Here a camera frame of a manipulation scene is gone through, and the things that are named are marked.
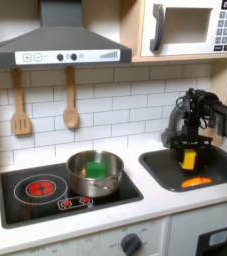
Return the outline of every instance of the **range hood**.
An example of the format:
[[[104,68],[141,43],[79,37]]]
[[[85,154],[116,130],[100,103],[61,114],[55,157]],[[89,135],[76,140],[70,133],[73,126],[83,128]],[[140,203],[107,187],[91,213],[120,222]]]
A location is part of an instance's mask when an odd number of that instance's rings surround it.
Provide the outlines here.
[[[82,28],[81,0],[40,0],[41,28],[0,43],[0,69],[129,63],[131,49]]]

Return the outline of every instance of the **green sponge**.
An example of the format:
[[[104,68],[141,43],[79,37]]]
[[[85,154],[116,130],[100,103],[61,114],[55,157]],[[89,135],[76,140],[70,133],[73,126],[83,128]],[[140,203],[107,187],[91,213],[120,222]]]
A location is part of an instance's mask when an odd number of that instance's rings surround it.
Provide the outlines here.
[[[105,163],[88,162],[86,168],[86,177],[91,179],[105,178]]]

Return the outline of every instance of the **silver pot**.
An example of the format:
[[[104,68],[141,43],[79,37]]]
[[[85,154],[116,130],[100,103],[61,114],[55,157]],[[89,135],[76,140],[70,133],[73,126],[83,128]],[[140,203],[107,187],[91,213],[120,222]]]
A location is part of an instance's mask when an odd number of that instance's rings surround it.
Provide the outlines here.
[[[86,178],[88,162],[104,162],[106,165],[105,178]],[[103,197],[114,193],[119,188],[124,163],[118,156],[110,152],[89,150],[70,157],[67,167],[72,191],[87,197]]]

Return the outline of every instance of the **microwave handle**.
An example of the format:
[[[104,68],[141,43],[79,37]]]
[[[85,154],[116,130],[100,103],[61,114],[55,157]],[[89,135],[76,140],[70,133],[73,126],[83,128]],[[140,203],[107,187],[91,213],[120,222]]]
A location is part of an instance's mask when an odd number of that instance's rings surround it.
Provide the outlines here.
[[[157,20],[155,38],[150,40],[150,50],[158,51],[163,39],[165,15],[162,4],[154,4],[153,16]]]

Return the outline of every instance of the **wooden spoon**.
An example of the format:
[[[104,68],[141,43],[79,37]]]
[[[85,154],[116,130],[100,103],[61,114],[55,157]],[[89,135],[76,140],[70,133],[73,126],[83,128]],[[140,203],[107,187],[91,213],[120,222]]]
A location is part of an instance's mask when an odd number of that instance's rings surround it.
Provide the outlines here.
[[[30,120],[26,113],[23,111],[22,93],[21,93],[21,71],[19,69],[13,69],[11,71],[13,88],[15,94],[15,114],[11,120],[12,133],[27,134],[30,133],[31,125]]]
[[[67,78],[67,108],[63,113],[63,119],[68,128],[75,128],[78,124],[78,113],[74,105],[75,71],[73,68],[66,68],[65,73]]]

